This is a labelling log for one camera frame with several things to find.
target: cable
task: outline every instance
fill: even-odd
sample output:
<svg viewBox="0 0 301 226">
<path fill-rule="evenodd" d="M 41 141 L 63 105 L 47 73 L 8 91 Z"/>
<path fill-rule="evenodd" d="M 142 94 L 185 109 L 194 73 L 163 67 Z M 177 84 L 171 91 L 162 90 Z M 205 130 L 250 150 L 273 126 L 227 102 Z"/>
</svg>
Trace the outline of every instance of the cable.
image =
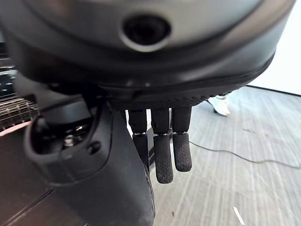
<svg viewBox="0 0 301 226">
<path fill-rule="evenodd" d="M 197 147 L 203 148 L 205 150 L 211 151 L 211 152 L 230 153 L 230 154 L 235 155 L 236 157 L 238 157 L 240 159 L 243 159 L 245 161 L 248 161 L 248 162 L 251 162 L 251 163 L 255 163 L 255 164 L 265 164 L 265 163 L 273 162 L 273 163 L 280 164 L 280 165 L 283 165 L 283 166 L 286 166 L 286 167 L 289 167 L 289 168 L 293 168 L 293 169 L 296 169 L 296 170 L 300 170 L 301 169 L 301 165 L 299 165 L 299 166 L 292 166 L 292 165 L 289 165 L 289 164 L 286 164 L 286 163 L 283 163 L 283 162 L 280 162 L 280 161 L 277 161 L 277 160 L 272 160 L 272 159 L 266 159 L 266 160 L 262 160 L 262 161 L 254 161 L 254 160 L 250 160 L 250 159 L 247 159 L 245 157 L 242 157 L 239 154 L 236 154 L 236 153 L 231 152 L 231 151 L 210 149 L 210 148 L 207 148 L 207 147 L 203 147 L 201 145 L 197 145 L 197 144 L 193 143 L 192 141 L 189 141 L 189 143 L 193 144 L 194 146 L 197 146 Z"/>
</svg>

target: floor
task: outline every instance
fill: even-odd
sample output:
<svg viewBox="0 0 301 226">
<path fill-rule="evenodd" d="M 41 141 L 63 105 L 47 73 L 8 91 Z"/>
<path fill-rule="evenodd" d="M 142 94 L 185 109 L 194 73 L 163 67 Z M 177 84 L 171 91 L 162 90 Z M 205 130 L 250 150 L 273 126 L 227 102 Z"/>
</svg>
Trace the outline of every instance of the floor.
<svg viewBox="0 0 301 226">
<path fill-rule="evenodd" d="M 244 87 L 231 93 L 229 109 L 230 117 L 222 117 L 208 103 L 194 107 L 190 140 L 255 161 L 301 165 L 300 97 Z M 174 170 L 171 184 L 159 184 L 151 173 L 154 226 L 301 225 L 300 169 L 194 145 L 190 150 L 191 172 Z"/>
</svg>

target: person's foot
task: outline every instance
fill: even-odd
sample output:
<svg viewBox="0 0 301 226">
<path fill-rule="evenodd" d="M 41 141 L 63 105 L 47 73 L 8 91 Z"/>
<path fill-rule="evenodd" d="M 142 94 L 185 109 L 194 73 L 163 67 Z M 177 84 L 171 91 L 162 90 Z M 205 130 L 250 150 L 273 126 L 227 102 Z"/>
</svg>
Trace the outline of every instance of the person's foot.
<svg viewBox="0 0 301 226">
<path fill-rule="evenodd" d="M 212 105 L 215 113 L 221 114 L 223 116 L 230 115 L 226 96 L 212 97 L 209 98 L 207 102 Z"/>
</svg>

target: dark surface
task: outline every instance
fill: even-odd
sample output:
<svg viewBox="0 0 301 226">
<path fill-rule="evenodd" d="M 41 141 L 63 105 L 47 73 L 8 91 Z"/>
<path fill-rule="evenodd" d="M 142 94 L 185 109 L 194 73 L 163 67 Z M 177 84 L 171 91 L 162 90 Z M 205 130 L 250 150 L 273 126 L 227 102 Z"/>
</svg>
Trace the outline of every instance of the dark surface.
<svg viewBox="0 0 301 226">
<path fill-rule="evenodd" d="M 83 226 L 25 157 L 23 134 L 0 137 L 0 225 Z"/>
</svg>

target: textured rubber grip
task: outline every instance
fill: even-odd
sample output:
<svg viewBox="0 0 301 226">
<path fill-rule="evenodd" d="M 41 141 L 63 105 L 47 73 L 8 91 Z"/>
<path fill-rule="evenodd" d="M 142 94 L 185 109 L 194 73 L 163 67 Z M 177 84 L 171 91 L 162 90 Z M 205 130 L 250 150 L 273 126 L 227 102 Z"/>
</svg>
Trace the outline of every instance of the textured rubber grip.
<svg viewBox="0 0 301 226">
<path fill-rule="evenodd" d="M 174 162 L 175 162 L 176 169 L 180 172 L 190 171 L 192 167 L 192 161 L 191 161 L 188 133 L 174 134 L 173 144 L 174 144 Z"/>
<path fill-rule="evenodd" d="M 155 136 L 154 149 L 157 180 L 161 184 L 169 184 L 174 179 L 173 166 L 171 163 L 169 136 Z"/>
</svg>

